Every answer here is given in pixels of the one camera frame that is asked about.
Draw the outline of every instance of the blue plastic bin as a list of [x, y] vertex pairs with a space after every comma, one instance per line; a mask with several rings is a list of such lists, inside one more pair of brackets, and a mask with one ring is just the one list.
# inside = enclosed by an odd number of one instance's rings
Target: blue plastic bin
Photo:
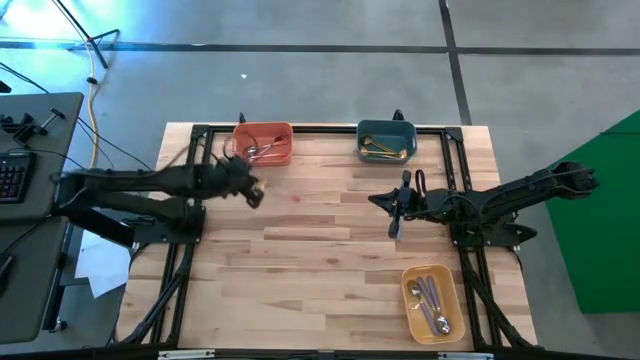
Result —
[[[389, 159], [375, 156], [364, 156], [360, 153], [362, 147], [361, 139], [365, 135], [373, 136], [376, 142], [388, 147], [393, 151], [407, 150], [407, 157], [404, 159]], [[358, 123], [356, 139], [356, 152], [363, 162], [379, 164], [404, 164], [418, 150], [416, 142], [416, 128], [412, 123], [405, 120], [362, 120]], [[380, 151], [373, 145], [367, 149]]]

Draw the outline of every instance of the black keyboard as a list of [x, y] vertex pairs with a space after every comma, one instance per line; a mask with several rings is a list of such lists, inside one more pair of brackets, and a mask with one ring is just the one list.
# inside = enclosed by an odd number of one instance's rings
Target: black keyboard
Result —
[[32, 152], [0, 153], [0, 204], [24, 201], [35, 162]]

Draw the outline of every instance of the yellow bin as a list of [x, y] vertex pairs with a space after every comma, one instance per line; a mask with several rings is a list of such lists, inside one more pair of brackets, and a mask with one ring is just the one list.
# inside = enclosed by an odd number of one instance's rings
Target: yellow bin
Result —
[[[442, 314], [451, 326], [451, 332], [447, 335], [433, 335], [431, 327], [424, 318], [418, 298], [411, 295], [407, 286], [409, 281], [416, 280], [418, 277], [423, 277], [426, 281], [429, 275], [433, 277], [436, 284]], [[464, 319], [449, 268], [444, 265], [423, 265], [409, 268], [402, 273], [401, 285], [409, 330], [417, 342], [424, 345], [444, 344], [456, 342], [464, 337]]]

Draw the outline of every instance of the gray floor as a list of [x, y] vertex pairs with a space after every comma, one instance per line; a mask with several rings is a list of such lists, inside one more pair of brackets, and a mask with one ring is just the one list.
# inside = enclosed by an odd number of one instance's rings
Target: gray floor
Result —
[[[635, 0], [449, 0], [459, 46], [640, 47]], [[118, 0], [73, 3], [92, 33], [149, 43], [445, 44], [436, 0]], [[33, 23], [45, 23], [38, 29]], [[46, 0], [15, 0], [0, 37], [75, 39]], [[338, 53], [106, 52], [112, 63], [95, 101], [101, 133], [154, 163], [168, 121], [249, 119], [355, 122], [395, 108], [419, 124], [460, 124], [447, 55]], [[0, 60], [50, 91], [83, 91], [83, 51], [0, 49]], [[471, 119], [490, 126], [503, 181], [549, 165], [638, 110], [640, 57], [461, 56]], [[10, 75], [15, 93], [37, 89]], [[122, 168], [130, 159], [109, 150]], [[87, 164], [78, 131], [70, 156]], [[104, 159], [100, 165], [107, 166]], [[520, 222], [539, 230], [522, 260], [541, 345], [640, 358], [640, 315], [582, 315], [543, 206]], [[103, 345], [120, 291], [92, 300], [69, 292], [69, 329], [0, 353]]]

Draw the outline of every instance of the wooden tabletop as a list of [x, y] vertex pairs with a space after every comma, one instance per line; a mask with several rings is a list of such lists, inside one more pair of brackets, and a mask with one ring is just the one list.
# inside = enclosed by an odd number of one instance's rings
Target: wooden tabletop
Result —
[[[167, 124], [158, 167], [187, 146], [192, 125]], [[488, 128], [462, 129], [474, 189], [498, 185]], [[215, 138], [217, 154], [223, 139]], [[454, 146], [451, 151], [456, 182], [462, 184]], [[367, 201], [368, 195], [398, 187], [404, 169], [423, 169], [430, 189], [446, 187], [440, 140], [418, 135], [418, 153], [406, 165], [372, 165], [358, 160], [354, 135], [295, 134], [290, 165], [255, 169], [267, 182], [259, 209], [251, 210], [244, 198], [206, 201], [206, 229], [194, 257], [179, 346], [471, 350], [460, 262], [447, 228], [406, 222], [396, 243], [387, 237], [387, 214]], [[518, 262], [506, 249], [486, 250], [496, 302], [523, 337], [536, 343]], [[151, 245], [135, 260], [118, 337], [128, 335], [157, 298], [166, 251], [166, 245]], [[458, 342], [424, 346], [409, 333], [400, 276], [425, 264], [453, 272], [467, 321]], [[489, 339], [486, 312], [477, 302]], [[172, 311], [173, 303], [165, 325]]]

